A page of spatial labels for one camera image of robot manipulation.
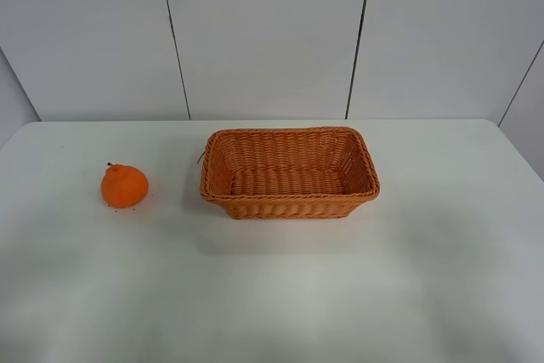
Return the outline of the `orange fruit with stem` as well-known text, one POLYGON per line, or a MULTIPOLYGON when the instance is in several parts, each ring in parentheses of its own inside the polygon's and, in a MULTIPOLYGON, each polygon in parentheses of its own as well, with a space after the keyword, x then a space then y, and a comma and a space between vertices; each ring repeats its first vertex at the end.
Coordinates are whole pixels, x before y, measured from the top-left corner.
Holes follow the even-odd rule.
POLYGON ((142 202, 149 187, 149 180, 136 167, 108 162, 100 183, 100 193, 108 206, 128 208, 142 202))

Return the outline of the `orange woven wicker basket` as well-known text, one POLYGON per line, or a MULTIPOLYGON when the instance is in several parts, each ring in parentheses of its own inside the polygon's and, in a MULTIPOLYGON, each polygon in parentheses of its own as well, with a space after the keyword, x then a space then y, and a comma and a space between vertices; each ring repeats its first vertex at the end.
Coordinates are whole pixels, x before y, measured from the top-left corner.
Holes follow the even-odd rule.
POLYGON ((380 182, 353 128, 240 128, 208 139, 200 193, 234 219, 345 218, 380 182))

